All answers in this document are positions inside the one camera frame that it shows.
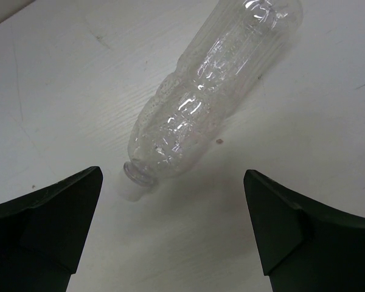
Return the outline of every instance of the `bottle body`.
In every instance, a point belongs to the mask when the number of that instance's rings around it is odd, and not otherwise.
[[[301,20],[299,0],[221,0],[140,113],[131,179],[154,184],[189,170]]]

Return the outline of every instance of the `plastic bottle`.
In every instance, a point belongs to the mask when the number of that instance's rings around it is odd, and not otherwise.
[[[139,200],[188,171],[302,22],[299,0],[220,0],[140,113],[120,195]]]

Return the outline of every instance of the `white table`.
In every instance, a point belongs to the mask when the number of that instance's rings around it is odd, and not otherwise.
[[[217,0],[37,0],[0,24],[0,203],[105,180],[68,291],[271,291],[246,169],[365,217],[365,0],[304,0],[289,53],[187,175],[117,197],[131,127]]]

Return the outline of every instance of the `black object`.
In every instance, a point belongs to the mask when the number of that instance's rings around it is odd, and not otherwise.
[[[274,292],[365,292],[365,218],[249,170],[245,192]]]
[[[75,274],[103,175],[91,167],[0,204],[0,292],[64,292]]]

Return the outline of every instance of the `clear plastic bottle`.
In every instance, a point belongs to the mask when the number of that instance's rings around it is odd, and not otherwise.
[[[220,0],[140,113],[119,192],[137,201],[188,171],[302,22],[300,0]]]

